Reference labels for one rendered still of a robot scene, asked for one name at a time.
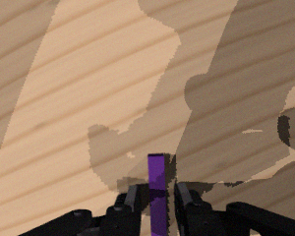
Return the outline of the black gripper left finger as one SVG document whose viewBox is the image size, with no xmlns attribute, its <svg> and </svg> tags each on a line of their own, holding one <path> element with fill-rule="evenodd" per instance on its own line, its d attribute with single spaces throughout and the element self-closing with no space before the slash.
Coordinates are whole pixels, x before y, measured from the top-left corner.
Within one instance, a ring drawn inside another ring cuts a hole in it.
<svg viewBox="0 0 295 236">
<path fill-rule="evenodd" d="M 141 221 L 141 187 L 135 185 L 117 196 L 106 215 L 75 209 L 18 236 L 140 236 Z"/>
</svg>

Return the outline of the purple rod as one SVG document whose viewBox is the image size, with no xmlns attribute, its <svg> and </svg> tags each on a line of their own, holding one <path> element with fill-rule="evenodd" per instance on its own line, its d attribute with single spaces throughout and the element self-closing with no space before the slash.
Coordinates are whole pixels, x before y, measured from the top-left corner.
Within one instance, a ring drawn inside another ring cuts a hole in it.
<svg viewBox="0 0 295 236">
<path fill-rule="evenodd" d="M 164 154 L 148 154 L 147 164 L 151 236 L 167 236 Z"/>
</svg>

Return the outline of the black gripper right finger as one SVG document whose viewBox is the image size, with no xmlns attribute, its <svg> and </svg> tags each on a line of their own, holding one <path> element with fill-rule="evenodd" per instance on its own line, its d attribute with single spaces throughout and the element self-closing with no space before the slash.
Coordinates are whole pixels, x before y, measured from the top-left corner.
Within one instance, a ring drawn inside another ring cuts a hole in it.
<svg viewBox="0 0 295 236">
<path fill-rule="evenodd" d="M 180 236 L 250 236 L 250 229 L 261 236 L 295 236 L 295 219 L 242 202 L 212 210 L 185 183 L 174 184 L 174 204 Z"/>
</svg>

